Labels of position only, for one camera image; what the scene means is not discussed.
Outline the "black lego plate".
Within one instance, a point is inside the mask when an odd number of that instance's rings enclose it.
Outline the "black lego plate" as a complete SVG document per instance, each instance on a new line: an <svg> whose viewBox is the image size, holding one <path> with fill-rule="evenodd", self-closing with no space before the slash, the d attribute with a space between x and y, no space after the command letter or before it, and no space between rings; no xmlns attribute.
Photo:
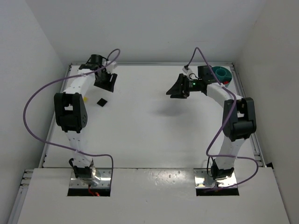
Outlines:
<svg viewBox="0 0 299 224"><path fill-rule="evenodd" d="M104 107L107 104L107 100L101 98L98 102L97 105Z"/></svg>

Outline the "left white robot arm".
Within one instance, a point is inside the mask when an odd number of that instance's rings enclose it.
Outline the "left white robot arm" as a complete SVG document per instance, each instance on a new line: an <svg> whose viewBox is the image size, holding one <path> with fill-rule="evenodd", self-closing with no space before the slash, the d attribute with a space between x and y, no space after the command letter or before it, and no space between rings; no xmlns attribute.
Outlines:
<svg viewBox="0 0 299 224"><path fill-rule="evenodd" d="M91 86L113 92L117 74L114 73L115 61L104 59L100 55L91 55L78 69L78 74L70 86L54 95L56 123L66 133L73 157L69 160L75 177L94 185L96 168L93 158L86 155L83 130L88 123L84 96Z"/></svg>

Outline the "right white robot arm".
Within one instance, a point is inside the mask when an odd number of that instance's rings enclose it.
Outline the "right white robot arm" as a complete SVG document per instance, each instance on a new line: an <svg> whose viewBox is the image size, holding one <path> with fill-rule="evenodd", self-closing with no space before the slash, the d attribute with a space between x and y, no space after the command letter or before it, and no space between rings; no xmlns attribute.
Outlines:
<svg viewBox="0 0 299 224"><path fill-rule="evenodd" d="M167 91L170 98L186 99L191 92L201 92L212 98L223 108L222 125L219 132L224 140L218 155L210 155L211 177L221 180L231 177L235 159L241 146L256 131L255 105L252 98L243 98L228 90L232 80L228 69L220 66L199 66L198 73L185 66L175 84Z"/></svg>

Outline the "teal divided round container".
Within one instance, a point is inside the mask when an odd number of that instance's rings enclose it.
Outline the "teal divided round container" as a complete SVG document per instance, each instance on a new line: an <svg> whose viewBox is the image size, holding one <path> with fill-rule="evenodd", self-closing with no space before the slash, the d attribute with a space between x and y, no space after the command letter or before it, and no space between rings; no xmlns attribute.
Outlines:
<svg viewBox="0 0 299 224"><path fill-rule="evenodd" d="M212 67L212 71L216 75L217 79L223 84L225 81L232 81L232 73L229 69L222 67L222 66L214 66Z"/></svg>

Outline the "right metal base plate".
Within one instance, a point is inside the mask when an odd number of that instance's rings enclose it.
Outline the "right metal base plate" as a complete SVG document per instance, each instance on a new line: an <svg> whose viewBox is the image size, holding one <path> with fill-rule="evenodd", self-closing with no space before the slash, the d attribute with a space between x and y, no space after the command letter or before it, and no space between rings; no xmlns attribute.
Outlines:
<svg viewBox="0 0 299 224"><path fill-rule="evenodd" d="M214 180L206 169L194 169L194 180L197 189L224 188L237 184L234 172L231 177Z"/></svg>

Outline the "metal base plate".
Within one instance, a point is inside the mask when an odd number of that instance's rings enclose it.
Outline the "metal base plate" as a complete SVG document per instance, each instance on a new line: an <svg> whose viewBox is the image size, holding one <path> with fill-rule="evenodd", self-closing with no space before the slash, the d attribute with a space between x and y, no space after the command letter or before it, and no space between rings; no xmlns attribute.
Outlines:
<svg viewBox="0 0 299 224"><path fill-rule="evenodd" d="M111 169L96 168L95 177L93 179L80 179L75 177L74 171L71 173L69 182L70 189L108 189L110 188Z"/></svg>
<svg viewBox="0 0 299 224"><path fill-rule="evenodd" d="M194 169L194 180L197 189L224 188L237 184L234 172L231 177L214 180L206 169Z"/></svg>

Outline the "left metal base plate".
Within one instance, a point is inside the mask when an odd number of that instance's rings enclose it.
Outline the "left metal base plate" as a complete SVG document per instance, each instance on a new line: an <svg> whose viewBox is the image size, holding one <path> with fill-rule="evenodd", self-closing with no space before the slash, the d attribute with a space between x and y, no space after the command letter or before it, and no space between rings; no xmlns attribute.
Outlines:
<svg viewBox="0 0 299 224"><path fill-rule="evenodd" d="M75 177L74 171L71 173L69 182L70 189L108 189L110 188L111 169L96 168L95 177L93 179L80 179Z"/></svg>

